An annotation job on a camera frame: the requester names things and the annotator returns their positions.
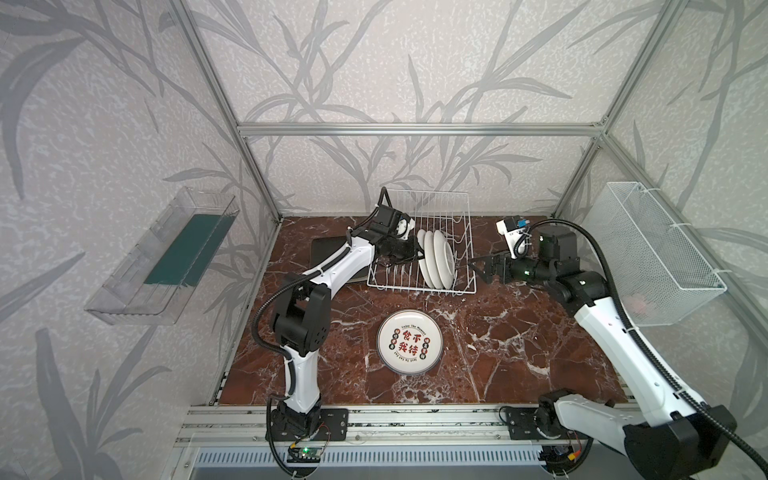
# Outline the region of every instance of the white plate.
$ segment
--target white plate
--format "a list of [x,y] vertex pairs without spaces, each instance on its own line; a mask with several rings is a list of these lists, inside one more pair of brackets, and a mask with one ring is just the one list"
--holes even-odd
[[[416,234],[416,239],[419,241],[419,246],[424,250],[424,236],[427,233],[424,231],[424,229],[419,230],[419,232]],[[419,260],[419,270],[422,272],[422,276],[424,277],[424,281],[426,282],[427,286],[429,288],[435,288],[435,284],[432,283],[432,279],[429,278],[429,271],[427,270],[427,261],[425,259]]]
[[434,235],[435,241],[435,263],[443,286],[450,290],[453,287],[453,279],[456,277],[456,267],[453,263],[453,250],[445,235],[437,230]]
[[382,322],[376,341],[379,358],[401,375],[418,375],[440,360],[437,322],[418,310],[400,310]]
[[424,235],[424,257],[424,260],[427,262],[429,279],[435,284],[435,288],[444,289],[445,287],[442,285],[440,272],[437,270],[437,263],[435,262],[435,234],[433,232],[427,232]]

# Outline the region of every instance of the red wire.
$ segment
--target red wire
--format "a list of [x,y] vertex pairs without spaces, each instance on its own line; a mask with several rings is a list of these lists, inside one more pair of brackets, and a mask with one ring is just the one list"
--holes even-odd
[[578,456],[581,453],[581,440],[578,439],[578,434],[574,430],[574,435],[576,435],[576,441],[578,442],[578,452],[574,453],[574,455]]

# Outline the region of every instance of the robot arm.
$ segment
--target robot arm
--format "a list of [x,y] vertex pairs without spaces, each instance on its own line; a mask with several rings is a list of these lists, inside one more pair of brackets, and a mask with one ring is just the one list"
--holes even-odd
[[280,348],[289,353],[284,360],[286,398],[278,403],[274,417],[284,431],[303,438],[319,426],[317,360],[318,350],[330,330],[331,299],[374,259],[390,263],[416,259],[419,249],[412,235],[414,228],[411,217],[392,208],[383,188],[379,205],[359,226],[349,229],[346,243],[333,255],[300,275],[285,275],[284,285],[296,285],[275,299],[271,322]]
[[[510,223],[513,227],[525,224],[513,217],[504,227]],[[731,432],[736,428],[733,416],[723,406],[709,407],[631,320],[626,316],[622,320],[603,276],[581,270],[575,233],[567,227],[540,228],[538,259],[528,259],[528,247],[521,249],[523,240],[519,239],[530,235],[530,228],[498,228],[507,237],[510,251],[482,257],[482,272],[486,276],[499,275],[505,282],[524,280],[543,285],[595,339],[630,387],[641,410],[641,415],[631,415],[559,390],[540,398],[536,414],[540,432],[549,438],[564,435],[567,430],[582,432],[626,455],[647,480],[678,480],[715,466],[728,438],[705,415]],[[662,372],[677,384],[675,388]]]

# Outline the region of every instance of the plate with red chinese text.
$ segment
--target plate with red chinese text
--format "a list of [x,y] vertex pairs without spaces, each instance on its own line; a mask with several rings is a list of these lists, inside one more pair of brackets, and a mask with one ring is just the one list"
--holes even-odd
[[393,313],[379,327],[379,357],[401,375],[418,375],[440,360],[442,334],[432,317],[418,310]]

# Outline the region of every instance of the metal vent grill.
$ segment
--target metal vent grill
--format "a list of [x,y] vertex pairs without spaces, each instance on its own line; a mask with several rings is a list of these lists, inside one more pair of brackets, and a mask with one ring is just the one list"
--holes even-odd
[[[283,460],[286,450],[282,450]],[[473,446],[330,446],[323,465],[332,467],[388,465],[543,465],[538,445],[473,445]],[[203,467],[271,467],[272,455],[267,447],[203,448],[197,456],[196,468]]]

